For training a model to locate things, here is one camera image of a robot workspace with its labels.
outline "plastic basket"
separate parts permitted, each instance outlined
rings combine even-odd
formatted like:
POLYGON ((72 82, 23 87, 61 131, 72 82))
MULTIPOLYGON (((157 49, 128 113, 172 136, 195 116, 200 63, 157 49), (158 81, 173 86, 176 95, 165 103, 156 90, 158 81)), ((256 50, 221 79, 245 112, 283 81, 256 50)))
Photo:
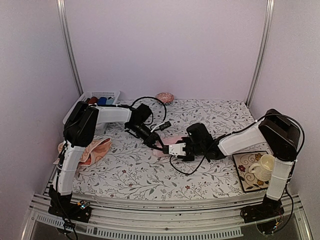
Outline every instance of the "plastic basket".
POLYGON ((97 97, 97 98, 101 98, 101 97, 109 98, 109 97, 112 97, 114 99, 112 104, 116 104, 118 102, 119 95, 120 95, 120 91, 86 91, 74 103, 74 105, 71 107, 71 109, 68 111, 68 113, 66 114, 66 116, 62 120, 62 122, 63 122, 63 124, 66 124, 71 112, 73 111, 73 109, 75 108, 77 102, 79 102, 79 101, 86 101, 87 99, 90 99, 92 97, 97 97))

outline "table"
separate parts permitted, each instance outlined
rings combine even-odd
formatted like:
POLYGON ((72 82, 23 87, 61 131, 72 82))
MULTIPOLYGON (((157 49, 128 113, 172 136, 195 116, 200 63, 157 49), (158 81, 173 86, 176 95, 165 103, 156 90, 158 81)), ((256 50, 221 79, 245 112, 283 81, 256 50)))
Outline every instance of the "table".
MULTIPOLYGON (((154 122, 160 123, 163 106, 154 100, 142 100, 154 113, 154 122)), ((212 136, 240 130, 253 122, 242 101, 236 100, 174 100, 167 106, 167 120, 172 124, 161 138, 186 136, 186 129, 194 123, 204 123, 212 136)), ((124 132, 123 123, 110 123, 105 135, 112 140, 107 155, 90 167, 79 167, 73 192, 106 198, 133 200, 199 200, 244 195, 237 170, 231 156, 210 163, 203 161, 198 171, 186 176, 174 170, 169 157, 156 157, 152 149, 124 132)), ((244 151, 268 150, 265 144, 249 147, 244 151)), ((177 168, 191 172, 201 160, 174 161, 177 168)))

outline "white wall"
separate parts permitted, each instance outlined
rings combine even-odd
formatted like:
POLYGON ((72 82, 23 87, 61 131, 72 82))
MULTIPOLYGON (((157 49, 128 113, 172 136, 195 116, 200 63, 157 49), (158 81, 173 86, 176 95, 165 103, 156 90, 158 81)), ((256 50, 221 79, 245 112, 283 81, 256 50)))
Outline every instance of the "white wall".
POLYGON ((261 41, 265 0, 68 0, 85 91, 122 99, 245 99, 261 41))
POLYGON ((320 236, 320 1, 276 1, 273 22, 251 111, 275 108, 305 129, 293 184, 314 239, 320 236))
POLYGON ((0 1, 0 239, 15 240, 77 99, 56 1, 0 1))

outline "white mug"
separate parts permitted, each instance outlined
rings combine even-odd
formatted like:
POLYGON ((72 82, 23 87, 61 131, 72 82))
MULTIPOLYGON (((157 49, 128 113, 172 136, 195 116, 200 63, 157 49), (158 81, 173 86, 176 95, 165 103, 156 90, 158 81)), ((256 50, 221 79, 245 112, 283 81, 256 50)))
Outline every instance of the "white mug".
POLYGON ((271 179, 271 173, 274 169, 275 157, 270 154, 263 155, 258 163, 254 163, 249 167, 249 173, 263 181, 269 181, 271 179))

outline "red patterned object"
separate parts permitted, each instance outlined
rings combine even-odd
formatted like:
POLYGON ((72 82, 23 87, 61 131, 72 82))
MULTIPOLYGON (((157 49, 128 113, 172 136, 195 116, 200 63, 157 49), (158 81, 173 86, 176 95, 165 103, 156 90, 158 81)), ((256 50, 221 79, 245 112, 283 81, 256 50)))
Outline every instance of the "red patterned object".
POLYGON ((172 101, 175 99, 175 97, 169 92, 161 92, 157 94, 155 97, 166 105, 172 103, 172 101))

